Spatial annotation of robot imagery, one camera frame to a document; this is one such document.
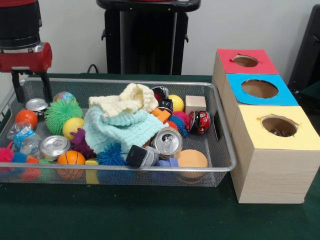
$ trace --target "purple spiky toy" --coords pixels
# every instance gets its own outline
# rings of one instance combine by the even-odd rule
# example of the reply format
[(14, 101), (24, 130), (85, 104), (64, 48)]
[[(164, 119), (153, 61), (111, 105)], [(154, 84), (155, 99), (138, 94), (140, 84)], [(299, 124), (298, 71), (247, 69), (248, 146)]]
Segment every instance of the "purple spiky toy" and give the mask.
[(96, 157), (96, 154), (94, 151), (88, 146), (85, 135), (86, 131), (82, 128), (78, 128), (78, 132), (70, 132), (71, 135), (74, 136), (74, 138), (71, 140), (71, 143), (73, 145), (71, 146), (71, 149), (74, 151), (77, 151), (79, 153), (82, 153), (82, 155), (86, 159), (94, 159)]

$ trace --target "black stand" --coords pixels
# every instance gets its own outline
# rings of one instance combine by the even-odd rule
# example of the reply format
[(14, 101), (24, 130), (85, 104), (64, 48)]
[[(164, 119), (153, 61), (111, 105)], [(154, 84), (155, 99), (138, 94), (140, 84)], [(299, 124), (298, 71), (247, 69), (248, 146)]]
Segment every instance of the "black stand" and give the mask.
[[(24, 93), (24, 89), (23, 87), (20, 85), (20, 81), (19, 81), (19, 73), (20, 74), (33, 74), (32, 72), (25, 72), (25, 71), (14, 71), (12, 72), (12, 83), (13, 83), (13, 88), (15, 91), (15, 95), (16, 98), (18, 100), (19, 103), (25, 104), (26, 103), (26, 97), (25, 97), (25, 93)], [(48, 74), (46, 72), (42, 72), (39, 73), (41, 80), (43, 82), (43, 96), (44, 96), (44, 100), (47, 103), (51, 103), (53, 102), (53, 97), (52, 97), (52, 91), (51, 91), (51, 87), (50, 87), (50, 81), (49, 81), (49, 77)]]
[(106, 9), (107, 70), (111, 74), (180, 75), (185, 40), (186, 12), (201, 0), (138, 2), (96, 0)]
[(319, 4), (312, 9), (288, 86), (293, 92), (299, 92), (318, 81), (320, 81)]

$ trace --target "soda can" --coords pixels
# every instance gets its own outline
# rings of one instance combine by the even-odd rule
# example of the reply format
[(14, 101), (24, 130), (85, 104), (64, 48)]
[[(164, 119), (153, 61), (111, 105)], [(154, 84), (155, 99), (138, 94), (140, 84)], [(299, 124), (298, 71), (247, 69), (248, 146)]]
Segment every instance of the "soda can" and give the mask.
[(71, 147), (70, 141), (64, 136), (49, 136), (44, 139), (40, 145), (40, 151), (44, 158), (52, 162), (65, 152), (69, 151)]
[(160, 110), (166, 110), (168, 111), (171, 115), (174, 112), (174, 103), (172, 102), (171, 99), (164, 99), (159, 102), (159, 107)]
[(210, 114), (207, 111), (192, 111), (189, 114), (189, 122), (190, 133), (203, 135), (211, 126)]
[(169, 90), (164, 86), (155, 86), (151, 90), (154, 92), (154, 97), (158, 102), (169, 97)]
[(25, 104), (25, 108), (33, 111), (38, 117), (42, 117), (45, 115), (47, 107), (48, 103), (46, 103), (46, 101), (41, 98), (31, 99)]
[(160, 152), (159, 157), (163, 160), (177, 158), (183, 146), (182, 137), (172, 127), (165, 127), (154, 137), (151, 146)]

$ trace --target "yellow ball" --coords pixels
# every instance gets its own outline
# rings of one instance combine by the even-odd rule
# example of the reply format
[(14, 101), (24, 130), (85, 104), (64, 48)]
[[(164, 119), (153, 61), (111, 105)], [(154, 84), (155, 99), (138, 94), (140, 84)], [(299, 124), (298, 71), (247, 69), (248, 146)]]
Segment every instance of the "yellow ball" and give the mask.
[(71, 135), (70, 133), (71, 132), (77, 133), (79, 128), (82, 129), (84, 127), (84, 124), (85, 124), (85, 120), (83, 120), (82, 118), (79, 118), (79, 117), (70, 118), (63, 125), (63, 128), (62, 128), (63, 136), (65, 136), (67, 139), (71, 141), (72, 139), (74, 139), (74, 136)]
[(183, 112), (185, 109), (184, 101), (181, 99), (181, 97), (177, 95), (169, 95), (169, 99), (173, 102), (173, 111), (174, 112)]

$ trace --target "mint green knitted cloth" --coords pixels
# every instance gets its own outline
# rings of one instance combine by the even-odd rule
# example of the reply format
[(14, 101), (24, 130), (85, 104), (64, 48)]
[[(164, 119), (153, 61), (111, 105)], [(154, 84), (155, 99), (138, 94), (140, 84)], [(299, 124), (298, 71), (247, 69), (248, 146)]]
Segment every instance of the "mint green knitted cloth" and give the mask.
[(120, 143), (123, 153), (128, 153), (132, 145), (142, 147), (161, 129), (167, 127), (158, 118), (145, 110), (136, 113), (121, 112), (114, 117), (104, 119), (99, 106), (92, 106), (84, 118), (85, 141), (99, 154), (108, 144)]

